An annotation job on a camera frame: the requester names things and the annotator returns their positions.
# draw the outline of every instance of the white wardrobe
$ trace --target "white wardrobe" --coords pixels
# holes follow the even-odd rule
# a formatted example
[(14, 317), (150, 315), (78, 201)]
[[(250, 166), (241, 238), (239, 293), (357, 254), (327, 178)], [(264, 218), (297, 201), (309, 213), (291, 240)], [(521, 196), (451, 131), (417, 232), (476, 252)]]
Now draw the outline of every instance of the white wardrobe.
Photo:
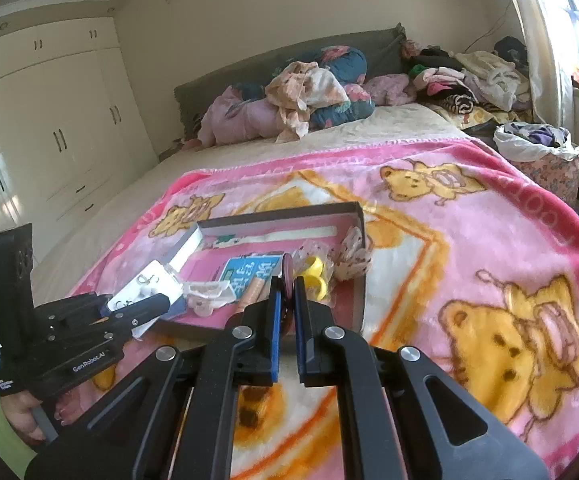
[(32, 222), (36, 261), (156, 164), (112, 18), (0, 38), (0, 231)]

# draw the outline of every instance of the screw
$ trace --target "screw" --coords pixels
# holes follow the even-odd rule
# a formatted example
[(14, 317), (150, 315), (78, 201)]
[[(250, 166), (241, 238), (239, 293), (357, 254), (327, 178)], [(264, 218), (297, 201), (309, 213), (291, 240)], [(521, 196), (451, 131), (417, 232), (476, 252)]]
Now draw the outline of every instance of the screw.
[(176, 357), (176, 349), (171, 346), (161, 346), (156, 351), (156, 359), (159, 361), (171, 361)]
[(418, 361), (421, 358), (421, 351), (413, 346), (406, 346), (401, 349), (401, 357), (406, 361)]
[(232, 335), (236, 339), (247, 339), (252, 336), (253, 332), (252, 329), (246, 325), (237, 326), (232, 330)]
[(343, 339), (343, 337), (345, 337), (345, 330), (339, 326), (328, 326), (325, 329), (325, 336), (329, 339)]

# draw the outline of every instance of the floral laundry basket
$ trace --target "floral laundry basket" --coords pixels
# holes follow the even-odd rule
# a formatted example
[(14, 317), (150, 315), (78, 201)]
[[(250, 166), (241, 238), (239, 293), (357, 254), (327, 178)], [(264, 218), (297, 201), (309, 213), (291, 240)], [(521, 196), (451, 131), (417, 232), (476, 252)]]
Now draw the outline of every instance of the floral laundry basket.
[(505, 126), (496, 129), (494, 141), (499, 153), (511, 165), (574, 208), (579, 185), (579, 146), (572, 142), (566, 129), (561, 130), (567, 140), (560, 148), (534, 144), (505, 132)]
[(530, 177), (540, 187), (551, 191), (568, 206), (576, 206), (579, 185), (579, 156), (563, 160), (549, 153), (533, 162), (508, 161), (512, 166)]

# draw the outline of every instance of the beige bed sheet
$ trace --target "beige bed sheet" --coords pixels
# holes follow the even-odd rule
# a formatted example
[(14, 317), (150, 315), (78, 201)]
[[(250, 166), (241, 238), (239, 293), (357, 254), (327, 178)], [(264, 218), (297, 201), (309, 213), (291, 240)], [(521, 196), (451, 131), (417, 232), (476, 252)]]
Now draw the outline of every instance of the beige bed sheet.
[(160, 163), (101, 208), (87, 224), (62, 240), (32, 271), (36, 305), (64, 298), (131, 225), (182, 174), (201, 168), (229, 168), (301, 153), (388, 140), (468, 138), (422, 105), (379, 107), (360, 121), (342, 124), (275, 144), (274, 139), (178, 152)]

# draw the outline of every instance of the headboard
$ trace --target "headboard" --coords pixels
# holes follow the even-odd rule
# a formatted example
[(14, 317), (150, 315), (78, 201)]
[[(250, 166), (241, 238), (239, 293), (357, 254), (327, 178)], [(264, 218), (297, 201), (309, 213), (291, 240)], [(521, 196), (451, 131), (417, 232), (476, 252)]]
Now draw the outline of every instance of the headboard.
[(274, 70), (285, 68), (288, 59), (304, 52), (340, 44), (353, 46), (365, 54), (367, 58), (365, 80), (377, 75), (402, 73), (404, 71), (401, 45), (405, 40), (405, 29), (400, 23), (386, 30), (318, 38), (243, 59), (182, 84), (174, 89), (174, 96), (180, 108), (180, 122), (185, 126), (185, 139), (195, 137), (194, 116), (204, 114), (214, 99), (231, 84), (237, 82), (267, 84)]

